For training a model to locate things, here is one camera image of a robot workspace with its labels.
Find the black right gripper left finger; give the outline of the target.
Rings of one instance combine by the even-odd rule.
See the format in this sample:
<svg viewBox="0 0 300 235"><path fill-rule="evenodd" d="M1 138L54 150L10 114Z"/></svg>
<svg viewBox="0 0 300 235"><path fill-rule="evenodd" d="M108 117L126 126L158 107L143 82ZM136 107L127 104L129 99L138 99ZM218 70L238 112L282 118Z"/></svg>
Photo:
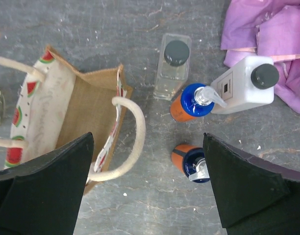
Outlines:
<svg viewBox="0 0 300 235"><path fill-rule="evenodd" d="M0 235L71 235L94 151L88 132L0 171Z"/></svg>

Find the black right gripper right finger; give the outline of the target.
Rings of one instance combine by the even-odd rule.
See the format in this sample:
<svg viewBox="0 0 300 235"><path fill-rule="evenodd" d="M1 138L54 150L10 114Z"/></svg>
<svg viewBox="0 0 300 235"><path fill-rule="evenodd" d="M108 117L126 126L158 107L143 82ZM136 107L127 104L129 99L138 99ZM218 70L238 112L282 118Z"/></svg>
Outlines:
<svg viewBox="0 0 300 235"><path fill-rule="evenodd" d="M203 150L229 235L300 235L300 172L206 133Z"/></svg>

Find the orange bottle with blue cap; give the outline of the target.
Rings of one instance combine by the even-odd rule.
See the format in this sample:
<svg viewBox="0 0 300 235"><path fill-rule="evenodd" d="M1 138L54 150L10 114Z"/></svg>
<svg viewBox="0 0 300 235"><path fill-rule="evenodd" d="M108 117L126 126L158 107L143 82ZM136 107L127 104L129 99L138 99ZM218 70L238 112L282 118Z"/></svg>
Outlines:
<svg viewBox="0 0 300 235"><path fill-rule="evenodd" d="M202 147L189 144L177 145L172 150L171 161L191 182L210 181Z"/></svg>

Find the watermelon print canvas bag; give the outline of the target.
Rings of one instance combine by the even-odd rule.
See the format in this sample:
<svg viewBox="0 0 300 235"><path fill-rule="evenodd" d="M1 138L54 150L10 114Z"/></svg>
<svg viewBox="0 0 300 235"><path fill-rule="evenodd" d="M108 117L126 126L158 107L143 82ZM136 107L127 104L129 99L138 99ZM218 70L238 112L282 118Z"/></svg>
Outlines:
<svg viewBox="0 0 300 235"><path fill-rule="evenodd" d="M0 56L0 66L26 74L21 86L6 149L5 168L49 153L91 132L94 150L84 188L116 179L139 159L146 135L145 117L130 97L123 65L80 72L52 46L32 66ZM131 153L121 166L109 170L126 110L135 117L136 137Z"/></svg>

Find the white plastic bottle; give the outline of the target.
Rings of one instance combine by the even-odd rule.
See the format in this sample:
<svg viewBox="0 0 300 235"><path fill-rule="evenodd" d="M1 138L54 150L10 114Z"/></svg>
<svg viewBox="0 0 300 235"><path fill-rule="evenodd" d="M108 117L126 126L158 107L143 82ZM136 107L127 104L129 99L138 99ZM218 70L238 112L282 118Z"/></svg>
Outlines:
<svg viewBox="0 0 300 235"><path fill-rule="evenodd" d="M247 56L211 83L227 104L225 108L214 105L211 113L227 115L271 104L278 81L271 57Z"/></svg>

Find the orange spray bottle blue top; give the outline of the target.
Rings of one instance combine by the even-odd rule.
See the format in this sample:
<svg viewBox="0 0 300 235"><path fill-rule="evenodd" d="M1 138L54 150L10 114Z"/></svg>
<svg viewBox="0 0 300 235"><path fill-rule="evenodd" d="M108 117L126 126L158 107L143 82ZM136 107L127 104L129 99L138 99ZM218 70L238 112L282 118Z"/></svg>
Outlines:
<svg viewBox="0 0 300 235"><path fill-rule="evenodd" d="M188 85L172 102L170 114L175 121L186 122L209 114L215 104L223 108L227 106L214 88L194 83Z"/></svg>

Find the clear square bottle grey cap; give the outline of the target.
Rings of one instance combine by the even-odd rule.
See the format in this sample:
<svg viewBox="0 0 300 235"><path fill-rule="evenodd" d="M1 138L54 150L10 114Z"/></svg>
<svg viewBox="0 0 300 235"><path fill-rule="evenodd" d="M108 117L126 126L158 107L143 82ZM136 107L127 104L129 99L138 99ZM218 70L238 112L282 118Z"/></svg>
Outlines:
<svg viewBox="0 0 300 235"><path fill-rule="evenodd" d="M192 40L187 35L163 35L154 81L153 96L171 100L186 83Z"/></svg>

